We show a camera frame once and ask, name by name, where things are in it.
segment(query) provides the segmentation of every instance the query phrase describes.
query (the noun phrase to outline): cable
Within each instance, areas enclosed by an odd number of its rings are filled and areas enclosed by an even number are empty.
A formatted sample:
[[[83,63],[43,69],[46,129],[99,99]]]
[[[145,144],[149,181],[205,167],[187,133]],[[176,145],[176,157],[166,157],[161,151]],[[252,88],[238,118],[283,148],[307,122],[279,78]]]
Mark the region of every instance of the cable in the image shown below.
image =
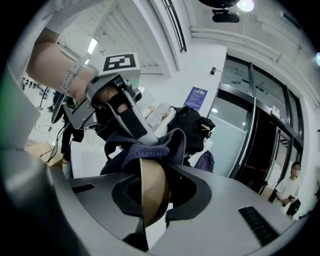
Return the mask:
[[[48,161],[46,161],[47,164],[51,161],[51,159],[53,159],[56,156],[57,151],[58,151],[58,141],[60,140],[61,135],[64,133],[64,132],[61,132],[61,131],[62,130],[64,131],[64,129],[66,129],[69,124],[70,124],[70,122],[66,123],[65,126],[62,127],[60,129],[60,131],[58,132],[58,134],[56,135],[56,139],[55,139],[55,144],[54,144],[53,150],[51,152],[51,155],[50,155]]]

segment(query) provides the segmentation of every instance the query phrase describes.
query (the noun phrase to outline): ceiling light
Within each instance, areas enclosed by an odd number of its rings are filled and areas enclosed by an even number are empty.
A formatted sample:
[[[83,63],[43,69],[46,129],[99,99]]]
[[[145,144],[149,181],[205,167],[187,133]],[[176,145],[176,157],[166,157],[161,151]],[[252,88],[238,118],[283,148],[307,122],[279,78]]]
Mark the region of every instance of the ceiling light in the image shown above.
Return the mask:
[[[316,54],[316,63],[320,66],[320,52]]]
[[[90,42],[89,48],[88,48],[88,53],[92,54],[94,52],[94,49],[95,49],[97,43],[98,42],[94,38],[91,39],[91,42]]]
[[[252,0],[241,0],[236,6],[244,12],[251,12],[254,9],[255,4]]]

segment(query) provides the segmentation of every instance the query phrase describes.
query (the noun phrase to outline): sign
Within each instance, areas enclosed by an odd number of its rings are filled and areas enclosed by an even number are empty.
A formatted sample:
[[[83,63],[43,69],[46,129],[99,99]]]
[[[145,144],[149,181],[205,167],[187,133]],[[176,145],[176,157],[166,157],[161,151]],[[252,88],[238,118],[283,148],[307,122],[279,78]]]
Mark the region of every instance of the sign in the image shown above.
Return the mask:
[[[200,88],[192,87],[188,97],[186,98],[183,106],[187,106],[196,111],[199,111],[204,103],[208,91]]]

